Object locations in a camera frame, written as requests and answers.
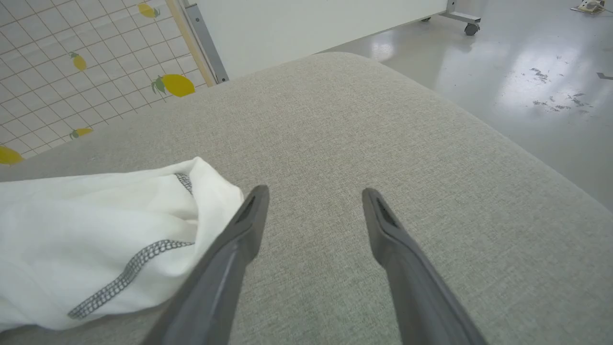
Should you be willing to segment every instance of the gray sofa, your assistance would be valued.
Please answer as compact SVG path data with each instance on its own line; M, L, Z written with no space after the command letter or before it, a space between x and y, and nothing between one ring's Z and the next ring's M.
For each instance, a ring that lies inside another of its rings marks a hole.
M0 180L202 157L270 187L232 344L399 343L360 191L377 188L491 344L613 343L613 214L434 92L355 55L311 56L152 109ZM160 308L3 344L137 344Z

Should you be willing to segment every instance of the wheel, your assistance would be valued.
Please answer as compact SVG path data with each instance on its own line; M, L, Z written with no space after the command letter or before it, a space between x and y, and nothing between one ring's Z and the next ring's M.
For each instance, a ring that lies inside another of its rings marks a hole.
M474 36L474 34L476 34L479 30L481 30L479 24L467 24L464 32L469 36Z

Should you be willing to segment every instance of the white partition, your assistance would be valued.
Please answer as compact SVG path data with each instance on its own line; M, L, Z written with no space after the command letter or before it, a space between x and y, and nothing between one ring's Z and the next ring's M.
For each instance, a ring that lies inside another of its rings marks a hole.
M447 0L190 0L234 79L447 9Z

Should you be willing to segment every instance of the lemon pattern fabric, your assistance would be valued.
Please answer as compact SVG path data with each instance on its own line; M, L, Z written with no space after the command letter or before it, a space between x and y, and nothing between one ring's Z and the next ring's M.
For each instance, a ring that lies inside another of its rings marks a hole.
M75 52L70 52L68 53L68 55L72 59L72 64L75 65L75 67L79 71L84 71L87 68L87 63L85 62L85 59L83 59L81 55Z
M163 77L158 76L156 80L152 81L151 89L153 93L166 93L166 90L168 90L168 92L177 97L183 97L196 91L194 84L180 74L164 74Z
M167 0L0 2L0 168L207 87Z
M158 9L152 9L151 6L145 4L144 2L139 4L139 12L147 18L156 18L160 15L160 11Z
M91 133L93 131L94 130L92 130L91 128L79 128L79 129L73 130L72 133L70 134L70 137L72 139L77 139L78 137L84 136L87 133Z
M21 162L23 157L15 150L0 146L0 164L13 165Z

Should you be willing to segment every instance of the white cloth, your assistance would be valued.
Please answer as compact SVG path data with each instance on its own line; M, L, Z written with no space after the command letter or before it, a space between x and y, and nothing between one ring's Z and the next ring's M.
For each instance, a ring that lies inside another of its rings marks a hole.
M242 201L199 157L0 183L0 331L62 330L164 302Z

